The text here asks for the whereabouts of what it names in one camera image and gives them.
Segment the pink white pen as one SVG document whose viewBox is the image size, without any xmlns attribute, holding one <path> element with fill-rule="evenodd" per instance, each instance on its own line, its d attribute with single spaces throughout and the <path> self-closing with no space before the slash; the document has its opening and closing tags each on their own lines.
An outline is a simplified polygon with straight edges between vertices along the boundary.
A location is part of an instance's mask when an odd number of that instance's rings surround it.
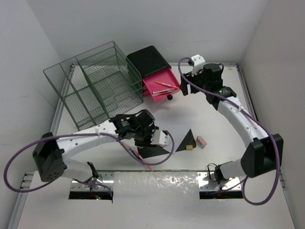
<svg viewBox="0 0 305 229">
<path fill-rule="evenodd" d="M 155 94 L 167 94 L 167 93 L 172 93 L 172 92 L 174 92 L 175 90 L 176 90 L 176 89 L 164 89 L 164 90 L 152 92 L 152 94 L 153 94 L 153 95 L 155 95 Z"/>
</svg>

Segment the pink top drawer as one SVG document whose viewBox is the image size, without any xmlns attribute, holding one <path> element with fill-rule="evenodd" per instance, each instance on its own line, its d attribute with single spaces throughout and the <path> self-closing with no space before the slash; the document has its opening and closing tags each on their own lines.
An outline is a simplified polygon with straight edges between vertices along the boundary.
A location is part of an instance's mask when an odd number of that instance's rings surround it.
<svg viewBox="0 0 305 229">
<path fill-rule="evenodd" d="M 142 81 L 143 81 L 143 86 L 144 85 L 147 86 L 147 89 L 151 94 L 150 96 L 153 98 L 153 100 L 155 102 L 161 101 L 163 99 L 172 100 L 173 95 L 180 91 L 180 83 L 170 68 L 163 69 L 163 70 L 160 70 L 149 76 L 146 76 L 145 78 L 143 78 Z M 168 83 L 168 84 L 179 87 L 179 89 L 176 89 L 174 92 L 172 92 L 170 94 L 161 94 L 159 96 L 153 96 L 152 92 L 160 91 L 160 90 L 164 90 L 164 89 L 171 89 L 166 86 L 158 85 L 158 84 L 154 83 L 154 81 Z"/>
</svg>

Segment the orange pen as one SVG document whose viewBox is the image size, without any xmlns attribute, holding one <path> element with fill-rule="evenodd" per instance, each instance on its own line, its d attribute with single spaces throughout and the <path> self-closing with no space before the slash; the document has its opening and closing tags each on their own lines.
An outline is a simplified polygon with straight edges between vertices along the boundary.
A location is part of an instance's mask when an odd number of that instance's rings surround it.
<svg viewBox="0 0 305 229">
<path fill-rule="evenodd" d="M 173 88 L 173 89 L 179 89 L 179 87 L 168 84 L 168 83 L 162 83 L 162 82 L 157 82 L 157 81 L 154 81 L 154 83 L 156 83 L 158 85 L 166 86 L 166 87 L 169 87 L 169 88 Z"/>
</svg>

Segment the small brown cube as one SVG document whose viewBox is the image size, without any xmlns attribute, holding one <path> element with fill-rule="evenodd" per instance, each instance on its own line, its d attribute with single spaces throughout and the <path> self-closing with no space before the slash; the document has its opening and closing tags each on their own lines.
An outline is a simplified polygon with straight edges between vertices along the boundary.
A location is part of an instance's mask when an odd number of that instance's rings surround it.
<svg viewBox="0 0 305 229">
<path fill-rule="evenodd" d="M 193 150 L 193 146 L 192 145 L 187 145 L 186 150 Z"/>
</svg>

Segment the pink eraser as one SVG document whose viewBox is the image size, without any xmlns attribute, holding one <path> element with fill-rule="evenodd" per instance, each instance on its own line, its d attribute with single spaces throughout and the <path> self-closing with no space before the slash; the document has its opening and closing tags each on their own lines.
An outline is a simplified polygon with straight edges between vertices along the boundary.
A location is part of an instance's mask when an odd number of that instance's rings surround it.
<svg viewBox="0 0 305 229">
<path fill-rule="evenodd" d="M 205 148 L 207 146 L 207 142 L 201 136 L 197 136 L 196 142 L 201 148 Z"/>
</svg>

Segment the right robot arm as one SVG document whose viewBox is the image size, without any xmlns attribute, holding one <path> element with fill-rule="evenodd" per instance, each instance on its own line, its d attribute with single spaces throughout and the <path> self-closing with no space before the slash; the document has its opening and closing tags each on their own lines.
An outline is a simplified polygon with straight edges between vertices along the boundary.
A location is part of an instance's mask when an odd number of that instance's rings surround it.
<svg viewBox="0 0 305 229">
<path fill-rule="evenodd" d="M 223 85 L 223 70 L 219 64 L 205 64 L 189 73 L 182 73 L 180 85 L 183 95 L 203 92 L 207 102 L 229 121 L 246 146 L 240 159 L 215 167 L 216 182 L 221 184 L 239 176 L 254 178 L 273 170 L 278 177 L 283 138 L 279 134 L 270 134 L 242 107 L 235 91 Z"/>
</svg>

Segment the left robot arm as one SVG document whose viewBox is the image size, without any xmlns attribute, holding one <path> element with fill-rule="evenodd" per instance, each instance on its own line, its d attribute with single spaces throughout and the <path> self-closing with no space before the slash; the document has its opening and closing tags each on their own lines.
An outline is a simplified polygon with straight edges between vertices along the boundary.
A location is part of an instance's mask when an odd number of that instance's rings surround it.
<svg viewBox="0 0 305 229">
<path fill-rule="evenodd" d="M 72 157 L 102 144 L 133 139 L 136 146 L 156 146 L 162 132 L 146 109 L 135 114 L 118 114 L 94 127 L 66 137 L 44 134 L 33 152 L 42 182 L 68 177 L 89 183 L 99 174 L 92 162 L 78 162 Z"/>
</svg>

